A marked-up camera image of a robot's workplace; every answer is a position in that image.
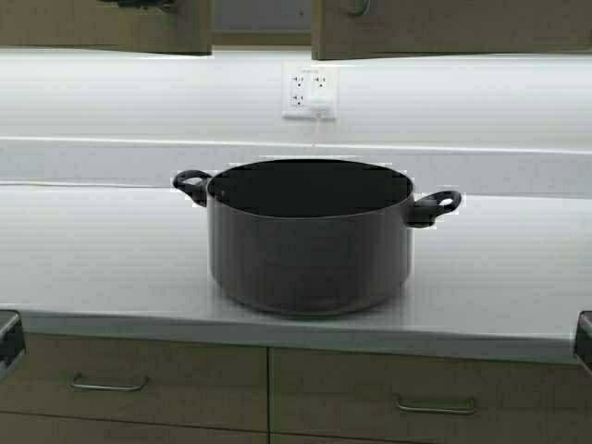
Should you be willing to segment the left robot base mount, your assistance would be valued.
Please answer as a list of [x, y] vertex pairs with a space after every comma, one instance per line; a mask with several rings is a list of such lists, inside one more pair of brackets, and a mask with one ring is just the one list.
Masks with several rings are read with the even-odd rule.
[[6, 379], [26, 354], [26, 342], [19, 312], [2, 310], [1, 325], [1, 380]]

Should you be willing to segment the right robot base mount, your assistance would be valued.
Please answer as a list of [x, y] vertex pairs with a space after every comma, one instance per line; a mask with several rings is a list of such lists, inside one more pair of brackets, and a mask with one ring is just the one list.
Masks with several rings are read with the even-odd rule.
[[592, 371], [592, 313], [583, 311], [577, 319], [573, 354], [588, 373]]

